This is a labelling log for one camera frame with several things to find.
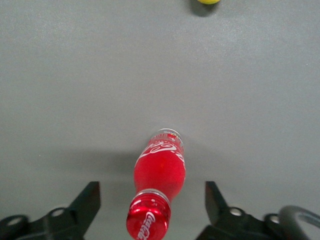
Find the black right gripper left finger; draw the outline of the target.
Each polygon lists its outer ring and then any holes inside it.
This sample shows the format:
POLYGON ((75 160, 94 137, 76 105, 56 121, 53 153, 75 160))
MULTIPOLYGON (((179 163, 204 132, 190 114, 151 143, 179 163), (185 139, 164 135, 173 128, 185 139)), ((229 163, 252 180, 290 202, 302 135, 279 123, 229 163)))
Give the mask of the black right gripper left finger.
POLYGON ((83 240, 101 207, 100 183, 91 181, 68 207, 30 221, 24 214, 0 220, 2 240, 83 240))

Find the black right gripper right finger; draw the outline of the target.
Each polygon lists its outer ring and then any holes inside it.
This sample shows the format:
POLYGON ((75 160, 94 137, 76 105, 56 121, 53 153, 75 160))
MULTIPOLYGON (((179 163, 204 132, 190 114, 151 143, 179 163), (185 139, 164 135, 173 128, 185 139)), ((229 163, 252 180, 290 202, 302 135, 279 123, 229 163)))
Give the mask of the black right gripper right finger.
POLYGON ((278 214, 262 220, 241 208, 229 206, 214 181, 205 182, 205 209, 210 221, 197 240, 282 240, 278 214))

